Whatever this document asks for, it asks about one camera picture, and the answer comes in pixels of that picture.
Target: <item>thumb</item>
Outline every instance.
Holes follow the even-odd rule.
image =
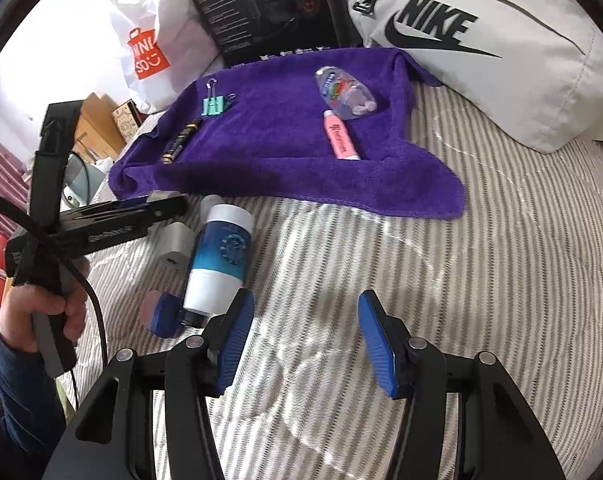
[[[66,308],[66,300],[39,285],[18,286],[11,293],[11,302],[24,314],[41,312],[47,316],[55,316],[62,314]]]

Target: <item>silver screw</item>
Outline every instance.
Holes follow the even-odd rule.
[[[415,350],[423,350],[428,346],[428,341],[426,341],[423,337],[411,337],[408,340],[408,344],[410,348],[414,348]]]
[[[117,352],[117,361],[125,362],[132,357],[132,350],[130,348],[122,348]]]
[[[200,335],[191,335],[185,340],[185,345],[188,348],[199,348],[201,345],[203,345],[203,337]]]
[[[493,365],[497,362],[497,358],[490,352],[482,352],[479,354],[479,360],[485,365]]]

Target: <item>striped bedspread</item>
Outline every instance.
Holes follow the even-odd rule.
[[[209,401],[228,479],[381,480],[403,401],[377,386],[357,325],[373,288],[392,316],[441,351],[494,352],[533,407],[571,480],[603,458],[603,146],[540,155],[447,88],[415,86],[411,140],[461,178],[454,221],[387,218],[279,198],[232,203],[256,218],[247,286],[256,316],[235,384]],[[101,200],[111,195],[107,188]],[[201,227],[200,197],[185,222]],[[91,257],[110,355],[171,348],[137,309],[182,277],[157,266],[156,230]],[[78,347],[80,394],[100,373],[94,316]],[[70,382],[65,383],[72,398]],[[169,478],[163,394],[155,397],[158,478]],[[449,398],[441,478],[454,468]]]

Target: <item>white nike bag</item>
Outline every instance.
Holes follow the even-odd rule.
[[[603,35],[574,0],[356,1],[365,46],[404,49],[522,144],[603,140]]]
[[[217,56],[192,0],[109,0],[121,68],[145,114],[168,107]]]

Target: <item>pink tube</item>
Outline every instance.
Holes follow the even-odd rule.
[[[324,112],[324,127],[337,158],[361,160],[350,140],[344,121],[337,117],[332,110]]]

